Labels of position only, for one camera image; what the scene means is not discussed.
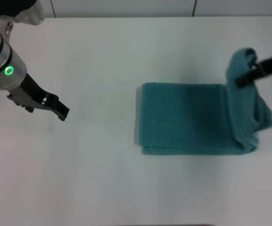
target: folded towel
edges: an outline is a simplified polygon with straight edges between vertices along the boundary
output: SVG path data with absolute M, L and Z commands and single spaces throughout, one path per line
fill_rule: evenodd
M 227 84 L 145 83 L 139 142 L 144 154 L 245 154 L 257 148 L 256 132 L 272 127 L 272 112 L 255 84 L 235 79 L 251 70 L 253 49 L 232 57 Z

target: green led light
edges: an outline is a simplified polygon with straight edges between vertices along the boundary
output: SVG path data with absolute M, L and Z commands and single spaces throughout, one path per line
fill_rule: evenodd
M 12 66 L 9 66 L 9 67 L 6 67 L 5 68 L 5 75 L 12 75 L 13 73 L 13 67 Z

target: teal towel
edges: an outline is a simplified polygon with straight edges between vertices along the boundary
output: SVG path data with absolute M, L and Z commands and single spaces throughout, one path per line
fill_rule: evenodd
M 142 85 L 139 143 L 144 154 L 245 154 L 257 148 L 257 131 L 272 127 L 272 112 L 255 84 L 235 79 L 251 70 L 256 53 L 237 51 L 227 84 Z

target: white table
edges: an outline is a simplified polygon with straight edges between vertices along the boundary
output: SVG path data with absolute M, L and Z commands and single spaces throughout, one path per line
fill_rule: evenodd
M 0 226 L 272 225 L 272 129 L 243 156 L 134 143 L 141 84 L 225 83 L 235 50 L 272 56 L 272 17 L 46 19 L 10 42 L 70 112 L 30 114 L 0 92 Z M 272 109 L 272 77 L 258 86 Z

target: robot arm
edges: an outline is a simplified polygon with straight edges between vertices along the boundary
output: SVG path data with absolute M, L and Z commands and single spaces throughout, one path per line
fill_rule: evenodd
M 64 121 L 69 109 L 59 101 L 58 96 L 44 91 L 27 73 L 23 60 L 9 44 L 9 35 L 13 22 L 40 24 L 44 20 L 39 0 L 16 0 L 16 11 L 0 8 L 0 90 L 7 90 L 7 96 L 16 105 L 32 113 L 34 108 L 50 110 Z M 5 5 L 14 1 L 0 0 Z

